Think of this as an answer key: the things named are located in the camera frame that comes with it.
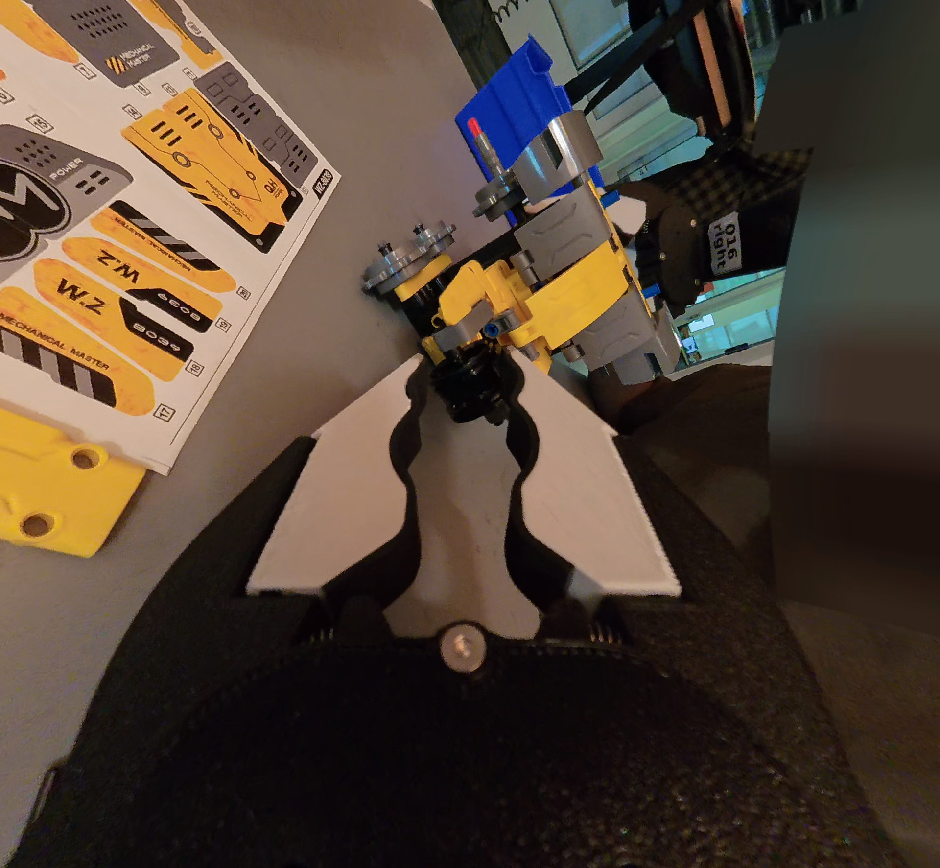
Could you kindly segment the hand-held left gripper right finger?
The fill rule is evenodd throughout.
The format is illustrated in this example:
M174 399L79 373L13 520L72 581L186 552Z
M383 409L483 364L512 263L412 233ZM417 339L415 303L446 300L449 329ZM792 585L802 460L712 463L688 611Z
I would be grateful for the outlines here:
M505 360L511 488L505 560L543 614L608 597L680 601L682 585L617 450L617 433L527 358Z

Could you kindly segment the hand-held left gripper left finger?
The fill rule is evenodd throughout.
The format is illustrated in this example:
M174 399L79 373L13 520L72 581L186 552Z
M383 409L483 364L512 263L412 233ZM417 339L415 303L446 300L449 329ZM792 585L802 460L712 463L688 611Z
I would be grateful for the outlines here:
M351 600L386 610L411 587L421 533L410 468L427 397L428 361L416 355L313 435L247 595L310 596L338 619Z

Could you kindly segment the yellow black brick vehicle model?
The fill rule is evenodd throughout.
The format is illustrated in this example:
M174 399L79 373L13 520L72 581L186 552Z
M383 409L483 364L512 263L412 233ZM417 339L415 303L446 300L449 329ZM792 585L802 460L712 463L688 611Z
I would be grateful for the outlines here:
M491 173L474 216L513 212L511 251L460 264L447 254L454 226L418 225L384 244L361 277L365 294L397 304L432 365L430 384L455 423L509 416L502 359L515 349L548 372L554 355L627 381L675 370L680 344L654 310L590 176L603 158L583 112L556 116L508 167L476 117L469 133Z

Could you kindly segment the person's right forearm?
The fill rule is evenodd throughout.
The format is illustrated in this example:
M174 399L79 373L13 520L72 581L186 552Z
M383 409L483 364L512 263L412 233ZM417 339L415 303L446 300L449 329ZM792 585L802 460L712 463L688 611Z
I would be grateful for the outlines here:
M588 374L599 416L640 446L774 589L769 365L716 363L688 375L622 384Z

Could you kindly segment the blue plastic bin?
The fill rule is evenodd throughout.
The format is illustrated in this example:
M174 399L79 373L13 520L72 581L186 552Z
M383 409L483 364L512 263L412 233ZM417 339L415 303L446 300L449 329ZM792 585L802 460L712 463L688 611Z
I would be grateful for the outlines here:
M511 56L455 123L480 165L486 188L476 193L480 213L523 191L530 204L589 186L601 202L606 190L602 152L585 113L554 83L552 59L533 38Z

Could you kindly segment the wooden edged board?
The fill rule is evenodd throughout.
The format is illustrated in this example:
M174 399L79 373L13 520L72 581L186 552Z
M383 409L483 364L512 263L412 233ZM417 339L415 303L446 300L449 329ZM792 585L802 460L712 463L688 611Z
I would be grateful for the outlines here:
M714 106L713 130L726 129L731 124L731 110L729 100L724 87L721 71L719 69L718 58L714 49L714 43L711 36L711 29L704 11L707 6L714 3L715 0L684 0L682 6L694 8L695 12L691 16L690 22L695 31L696 49L699 54L699 64L703 71L699 78L703 81L703 86L707 89L711 97L711 103Z

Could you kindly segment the yellow brick panel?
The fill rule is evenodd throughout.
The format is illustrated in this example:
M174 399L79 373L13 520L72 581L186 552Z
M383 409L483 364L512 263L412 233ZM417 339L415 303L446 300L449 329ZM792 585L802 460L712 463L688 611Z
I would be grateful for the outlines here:
M135 495L146 469L103 447L1 410L1 537L88 558Z

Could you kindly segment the yellow grey sticker sheet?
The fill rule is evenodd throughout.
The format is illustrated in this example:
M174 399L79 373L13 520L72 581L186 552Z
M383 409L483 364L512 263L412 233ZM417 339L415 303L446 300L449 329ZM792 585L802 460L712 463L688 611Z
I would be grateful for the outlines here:
M162 474L337 177L183 0L2 0L2 404Z

